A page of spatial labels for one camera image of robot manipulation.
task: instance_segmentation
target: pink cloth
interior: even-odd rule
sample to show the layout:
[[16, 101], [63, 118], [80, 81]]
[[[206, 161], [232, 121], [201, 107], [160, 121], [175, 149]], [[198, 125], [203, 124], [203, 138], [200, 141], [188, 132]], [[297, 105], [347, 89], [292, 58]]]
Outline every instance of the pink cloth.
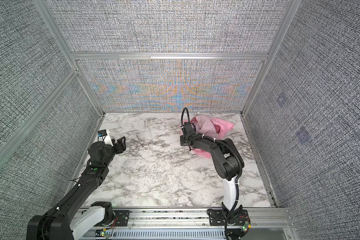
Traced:
[[[235, 126], [233, 123], [223, 119], [211, 118], [205, 115], [196, 115], [191, 119], [191, 122], [196, 126], [196, 133], [205, 134], [206, 136], [216, 139], [222, 139], [225, 134]], [[201, 149], [194, 149], [192, 151], [203, 157], [211, 157], [209, 152]]]

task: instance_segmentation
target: black mounting plate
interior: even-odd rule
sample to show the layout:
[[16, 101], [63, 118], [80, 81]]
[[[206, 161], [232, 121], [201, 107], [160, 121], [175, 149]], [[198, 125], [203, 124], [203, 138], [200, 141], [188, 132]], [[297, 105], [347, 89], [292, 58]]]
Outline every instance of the black mounting plate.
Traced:
[[[114, 210], [113, 211], [115, 214], [115, 227], [126, 227], [128, 225], [128, 220], [129, 220], [129, 210]], [[109, 226], [103, 226], [101, 224], [96, 224], [96, 227], [110, 227], [112, 224], [110, 224]]]
[[[225, 225], [225, 219], [223, 217], [222, 212], [223, 212], [223, 210], [214, 210], [214, 209], [207, 210], [207, 213], [209, 216], [209, 224], [211, 226], [224, 226]], [[241, 216], [248, 216], [248, 211], [243, 209], [241, 211]], [[243, 226], [246, 220], [247, 220], [246, 217], [239, 217], [239, 220], [234, 225], [230, 225], [230, 226]]]

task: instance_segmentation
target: gray textured wall panel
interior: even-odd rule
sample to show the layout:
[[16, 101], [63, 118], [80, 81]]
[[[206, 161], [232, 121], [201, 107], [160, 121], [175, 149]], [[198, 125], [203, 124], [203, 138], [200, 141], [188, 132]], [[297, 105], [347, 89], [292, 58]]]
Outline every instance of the gray textured wall panel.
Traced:
[[64, 196], [98, 118], [73, 79], [0, 170], [0, 232], [6, 239], [25, 239], [31, 217]]
[[73, 51], [268, 52], [289, 0], [47, 2]]
[[0, 1], [0, 148], [70, 69], [31, 0]]
[[106, 112], [240, 111], [260, 60], [79, 60]]
[[247, 115], [302, 239], [360, 239], [360, 1], [303, 1]]

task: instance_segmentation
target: white marble surface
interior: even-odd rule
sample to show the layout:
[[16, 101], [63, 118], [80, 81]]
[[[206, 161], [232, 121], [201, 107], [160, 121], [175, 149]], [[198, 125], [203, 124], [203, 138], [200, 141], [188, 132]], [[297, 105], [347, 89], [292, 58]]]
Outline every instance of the white marble surface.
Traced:
[[[106, 180], [85, 201], [113, 206], [220, 207], [223, 183], [212, 163], [180, 146], [180, 113], [111, 113], [100, 129], [127, 138], [127, 150], [116, 155]], [[240, 178], [244, 207], [270, 207], [239, 114], [211, 116], [235, 124], [228, 132], [245, 167]]]

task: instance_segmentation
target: black cable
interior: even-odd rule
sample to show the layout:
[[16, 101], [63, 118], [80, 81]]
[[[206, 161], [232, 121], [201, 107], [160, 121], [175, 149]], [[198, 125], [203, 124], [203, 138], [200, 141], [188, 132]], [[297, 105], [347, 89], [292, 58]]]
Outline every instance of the black cable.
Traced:
[[238, 184], [235, 184], [236, 185], [236, 199], [235, 199], [235, 203], [233, 204], [233, 207], [231, 208], [231, 210], [229, 211], [228, 215], [227, 215], [227, 219], [225, 220], [225, 224], [224, 224], [224, 233], [225, 233], [225, 238], [226, 240], [228, 240], [228, 235], [227, 235], [227, 226], [228, 226], [228, 221], [229, 221], [229, 218], [231, 217], [231, 214], [233, 213], [233, 211], [235, 210], [236, 208], [236, 205], [237, 205], [237, 202], [239, 201], [239, 185]]
[[184, 127], [183, 124], [183, 117], [184, 117], [184, 112], [187, 111], [187, 116], [188, 116], [188, 122], [191, 122], [191, 120], [189, 119], [189, 112], [188, 112], [188, 108], [183, 108], [183, 112], [181, 113], [181, 126]]
[[51, 215], [49, 215], [49, 216], [47, 217], [47, 219], [43, 222], [43, 225], [41, 226], [41, 236], [43, 237], [43, 240], [45, 240], [44, 235], [46, 235], [47, 233], [49, 233], [49, 232], [43, 233], [44, 224], [45, 224], [45, 223], [48, 221], [48, 219], [49, 219], [53, 214], [55, 214], [56, 212], [57, 212], [57, 209], [56, 209]]
[[191, 122], [191, 124], [195, 128], [195, 132], [196, 132], [196, 124], [194, 122]]

